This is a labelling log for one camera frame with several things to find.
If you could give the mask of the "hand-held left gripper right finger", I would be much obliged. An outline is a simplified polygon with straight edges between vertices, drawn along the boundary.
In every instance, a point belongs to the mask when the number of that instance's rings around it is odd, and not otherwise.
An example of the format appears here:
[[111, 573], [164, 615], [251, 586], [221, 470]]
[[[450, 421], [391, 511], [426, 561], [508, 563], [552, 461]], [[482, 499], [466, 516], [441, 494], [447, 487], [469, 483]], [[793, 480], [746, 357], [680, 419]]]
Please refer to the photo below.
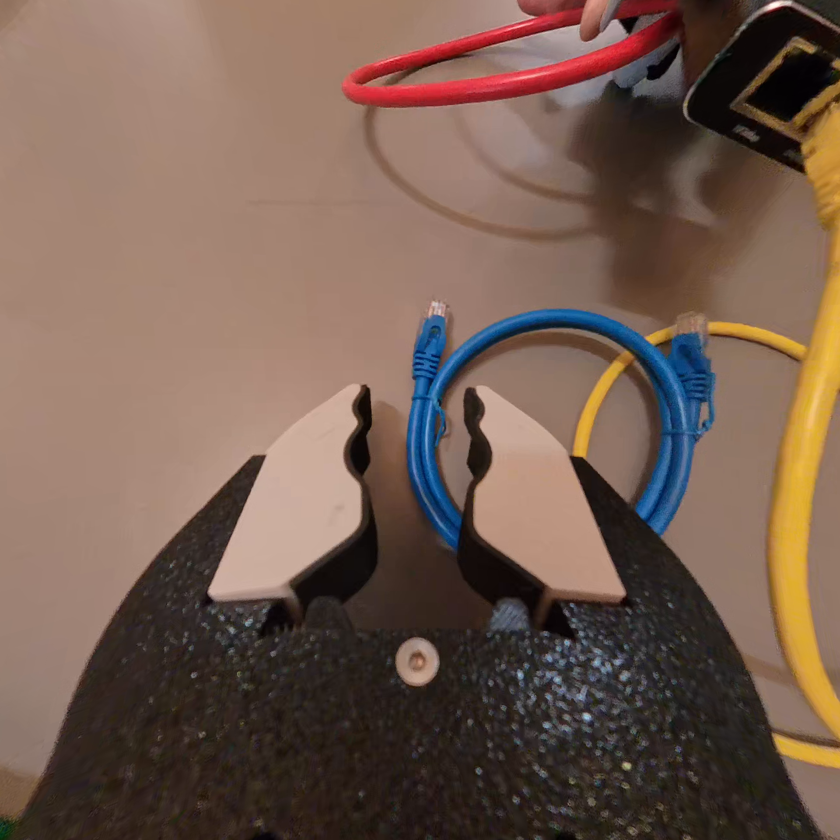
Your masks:
[[622, 603], [627, 597], [568, 450], [488, 386], [464, 393], [471, 481], [458, 568], [488, 602]]

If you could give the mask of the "person's right hand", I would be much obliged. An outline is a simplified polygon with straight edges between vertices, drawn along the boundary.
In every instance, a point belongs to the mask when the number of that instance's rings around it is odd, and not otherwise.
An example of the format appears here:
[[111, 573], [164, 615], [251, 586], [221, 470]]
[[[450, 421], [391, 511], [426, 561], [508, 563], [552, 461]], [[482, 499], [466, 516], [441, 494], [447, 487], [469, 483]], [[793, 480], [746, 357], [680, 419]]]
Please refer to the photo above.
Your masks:
[[517, 1], [526, 15], [540, 17], [567, 11], [580, 11], [579, 37], [583, 42], [596, 38], [614, 20], [624, 1]]

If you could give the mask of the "black ethernet splitter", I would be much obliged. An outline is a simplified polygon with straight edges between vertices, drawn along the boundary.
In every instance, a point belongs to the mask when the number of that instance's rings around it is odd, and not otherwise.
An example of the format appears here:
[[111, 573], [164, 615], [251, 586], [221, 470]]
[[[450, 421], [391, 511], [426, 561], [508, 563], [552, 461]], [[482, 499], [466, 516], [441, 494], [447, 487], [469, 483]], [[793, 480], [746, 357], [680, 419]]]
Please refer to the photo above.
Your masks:
[[804, 172], [802, 143], [838, 99], [838, 1], [680, 2], [683, 113]]

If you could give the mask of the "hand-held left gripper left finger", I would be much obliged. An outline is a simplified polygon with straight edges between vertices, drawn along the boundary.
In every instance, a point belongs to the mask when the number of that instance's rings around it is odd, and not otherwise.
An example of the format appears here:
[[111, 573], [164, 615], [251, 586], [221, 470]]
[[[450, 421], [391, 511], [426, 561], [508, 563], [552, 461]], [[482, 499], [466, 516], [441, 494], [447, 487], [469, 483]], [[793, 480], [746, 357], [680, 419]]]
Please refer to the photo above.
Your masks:
[[269, 446], [208, 587], [215, 603], [340, 604], [377, 565], [371, 390], [350, 384]]

